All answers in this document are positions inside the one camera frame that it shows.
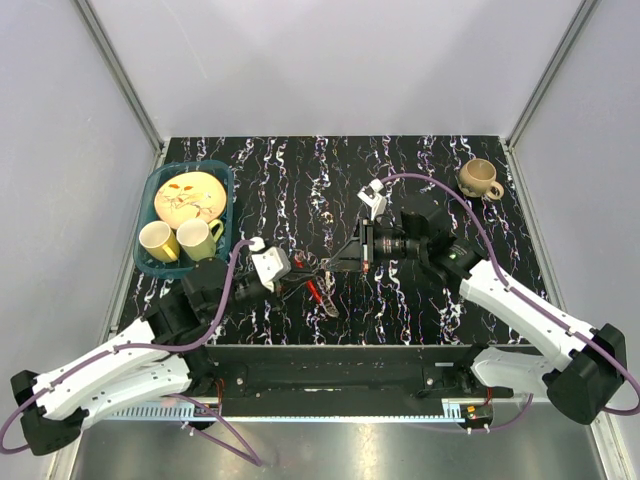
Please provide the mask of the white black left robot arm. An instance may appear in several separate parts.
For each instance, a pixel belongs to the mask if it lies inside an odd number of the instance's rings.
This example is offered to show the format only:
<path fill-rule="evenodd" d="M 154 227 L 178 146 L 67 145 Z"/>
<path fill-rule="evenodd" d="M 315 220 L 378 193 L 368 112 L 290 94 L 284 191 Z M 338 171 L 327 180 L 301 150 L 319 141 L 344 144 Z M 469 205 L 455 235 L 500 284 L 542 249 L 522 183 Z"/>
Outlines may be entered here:
<path fill-rule="evenodd" d="M 56 452 L 112 413 L 157 397 L 204 396 L 219 380 L 205 347 L 226 309 L 274 299 L 316 277 L 305 267 L 273 263 L 275 279 L 256 271 L 236 276 L 232 266 L 208 258 L 158 303 L 111 340 L 69 364 L 11 379 L 17 409 L 2 426 L 18 421 L 24 445 L 13 453 Z"/>

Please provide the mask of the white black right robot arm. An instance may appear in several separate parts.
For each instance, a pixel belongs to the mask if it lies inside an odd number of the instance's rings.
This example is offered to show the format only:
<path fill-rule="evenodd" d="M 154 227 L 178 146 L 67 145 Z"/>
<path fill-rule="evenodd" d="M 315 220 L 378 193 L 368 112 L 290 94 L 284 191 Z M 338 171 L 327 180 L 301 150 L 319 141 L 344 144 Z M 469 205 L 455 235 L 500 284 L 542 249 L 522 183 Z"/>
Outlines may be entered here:
<path fill-rule="evenodd" d="M 388 260 L 416 262 L 431 282 L 498 317 L 537 349 L 531 355 L 473 348 L 453 374 L 463 395 L 509 388 L 546 398 L 570 420 L 588 425 L 623 385 L 626 340 L 619 329 L 609 323 L 595 328 L 525 288 L 479 247 L 451 233 L 441 208 L 402 212 L 399 223 L 383 214 L 362 218 L 324 266 L 366 274 Z"/>

